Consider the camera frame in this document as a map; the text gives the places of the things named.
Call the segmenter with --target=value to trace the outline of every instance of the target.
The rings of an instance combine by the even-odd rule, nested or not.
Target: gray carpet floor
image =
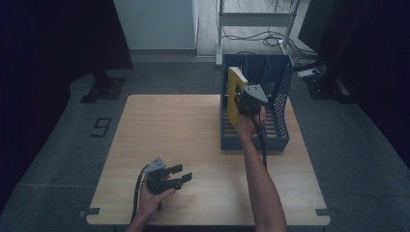
[[[94,83],[86,75],[58,125],[0,217],[0,231],[125,231],[127,225],[90,225],[80,215],[92,201],[127,97],[135,94],[219,94],[221,69],[213,62],[138,62],[119,100],[80,103]],[[356,104],[315,101],[301,78],[289,98],[331,211],[328,226],[289,231],[410,231],[410,172],[378,128]],[[111,118],[105,137],[95,129]],[[252,227],[148,227],[147,231],[253,231]]]

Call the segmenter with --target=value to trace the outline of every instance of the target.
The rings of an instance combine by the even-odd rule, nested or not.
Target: wire
[[[277,0],[277,4],[275,5],[275,13],[277,12],[278,5],[279,5],[279,0]]]
[[[250,51],[238,51],[235,54],[250,54],[250,55],[256,55],[256,53],[250,52]]]
[[[269,9],[272,5],[274,5],[274,0],[272,0],[271,4],[266,8],[265,13],[268,12],[268,9]]]
[[[241,7],[241,3],[239,2],[239,0],[238,0],[238,7],[241,9],[241,11],[244,13],[244,9],[242,9],[242,7]]]
[[[133,209],[132,209],[132,217],[131,217],[131,221],[133,220],[133,218],[136,215],[136,210],[137,210],[137,206],[138,206],[138,194],[139,194],[139,186],[141,185],[141,179],[142,179],[142,173],[144,172],[145,168],[148,166],[149,164],[145,165],[144,168],[142,168],[141,172],[139,173],[138,179],[136,180],[136,184],[135,184],[135,191],[133,193]]]
[[[245,106],[245,109],[247,110],[247,113],[250,117],[250,119],[253,122],[253,125],[256,128],[256,133],[257,136],[259,137],[259,141],[260,141],[260,148],[262,150],[262,161],[263,161],[263,165],[265,165],[266,168],[268,168],[268,163],[266,161],[266,147],[265,147],[265,139],[263,138],[263,133],[262,133],[262,129],[260,127],[260,113],[259,113],[259,124],[256,123],[255,117],[253,116],[253,114],[250,113],[249,107],[247,105],[247,102],[244,100],[244,98],[241,98],[242,103]]]
[[[273,32],[268,29],[268,31],[264,31],[261,33],[258,33],[253,36],[248,36],[248,37],[238,37],[234,35],[227,35],[225,29],[222,29],[223,32],[223,37],[227,38],[228,40],[232,41],[262,41],[263,44],[268,45],[268,46],[278,46],[280,45],[279,40],[283,40],[284,36],[279,33],[279,32]],[[318,58],[318,55],[314,51],[310,50],[305,50],[302,48],[299,48],[296,45],[296,42],[292,39],[289,38],[288,45],[293,53],[292,58],[301,58],[301,59],[311,59],[311,60],[316,60]]]

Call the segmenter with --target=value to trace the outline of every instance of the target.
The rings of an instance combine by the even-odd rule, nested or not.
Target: yellow book
[[[243,91],[244,86],[248,85],[247,79],[242,75],[238,67],[228,69],[228,119],[233,127],[238,130],[239,112],[235,103],[236,86]]]

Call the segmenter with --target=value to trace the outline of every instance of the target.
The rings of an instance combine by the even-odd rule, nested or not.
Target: robotic hand
[[[144,169],[148,173],[147,188],[155,195],[159,195],[168,189],[181,189],[181,186],[192,180],[192,173],[183,175],[181,178],[168,180],[169,174],[182,171],[182,164],[167,167],[161,158],[156,158],[149,166]]]
[[[259,84],[246,85],[243,90],[236,86],[235,92],[235,103],[240,114],[257,115],[261,106],[268,103],[268,99]]]

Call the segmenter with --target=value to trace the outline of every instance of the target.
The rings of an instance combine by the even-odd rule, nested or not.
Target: black curtain
[[[405,0],[312,0],[300,39],[324,57],[327,86],[339,78],[410,168],[409,9]]]
[[[112,0],[0,3],[0,208],[94,70],[132,69]]]

